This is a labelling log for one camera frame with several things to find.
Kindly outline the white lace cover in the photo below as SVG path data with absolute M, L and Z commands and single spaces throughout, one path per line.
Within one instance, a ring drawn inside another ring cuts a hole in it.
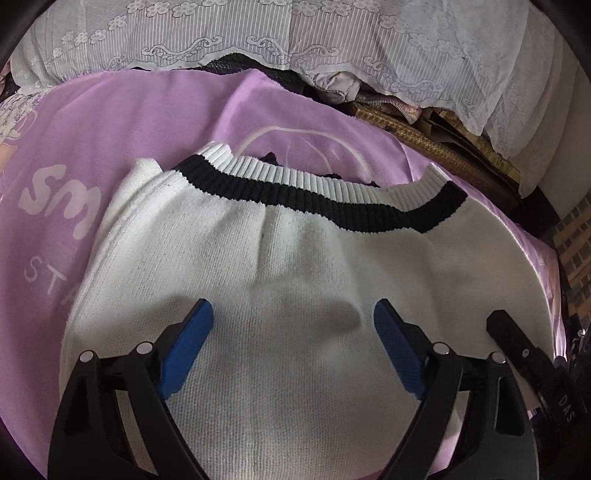
M 195 68 L 242 54 L 337 103 L 363 86 L 454 112 L 530 194 L 563 135 L 578 63 L 528 1 L 58 1 L 16 46 L 16 83 Z

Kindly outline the purple printed bed sheet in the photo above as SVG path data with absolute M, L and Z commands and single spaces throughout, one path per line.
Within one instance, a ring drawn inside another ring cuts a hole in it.
M 254 70 L 101 73 L 50 90 L 1 141 L 1 417 L 35 467 L 48 464 L 67 383 L 59 378 L 65 328 L 114 193 L 138 160 L 168 170 L 211 143 L 377 188 L 409 184 L 436 165 Z M 440 169 L 517 235 L 564 331 L 555 253 Z

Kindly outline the brown woven bamboo mat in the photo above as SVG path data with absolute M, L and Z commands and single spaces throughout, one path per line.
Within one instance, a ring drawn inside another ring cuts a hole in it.
M 422 115 L 411 125 L 400 113 L 383 107 L 353 102 L 356 117 L 398 138 L 451 174 L 485 194 L 502 211 L 513 211 L 519 201 L 518 179 L 504 162 L 494 163 L 447 120 L 435 112 Z

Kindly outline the brown checkered curtain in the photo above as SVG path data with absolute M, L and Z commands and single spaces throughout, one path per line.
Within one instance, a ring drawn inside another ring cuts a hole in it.
M 568 213 L 553 231 L 553 243 L 564 274 L 563 292 L 570 315 L 590 321 L 591 259 L 590 192 Z

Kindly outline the white black-trimmed knit sweater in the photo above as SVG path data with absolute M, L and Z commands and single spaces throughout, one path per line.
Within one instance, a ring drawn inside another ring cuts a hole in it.
M 219 143 L 171 169 L 138 160 L 97 230 L 65 328 L 78 356 L 129 352 L 199 299 L 214 321 L 168 408 L 213 479 L 361 479 L 384 468 L 417 400 L 375 328 L 381 299 L 456 352 L 486 357 L 507 311 L 565 349 L 541 269 L 436 165 L 389 188 L 238 157 Z

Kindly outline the purple floral white sheet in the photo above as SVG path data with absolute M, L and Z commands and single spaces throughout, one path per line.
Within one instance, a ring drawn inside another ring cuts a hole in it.
M 1 104 L 1 141 L 4 141 L 9 136 L 19 121 L 36 109 L 48 92 L 49 90 L 45 89 L 29 94 L 16 93 Z

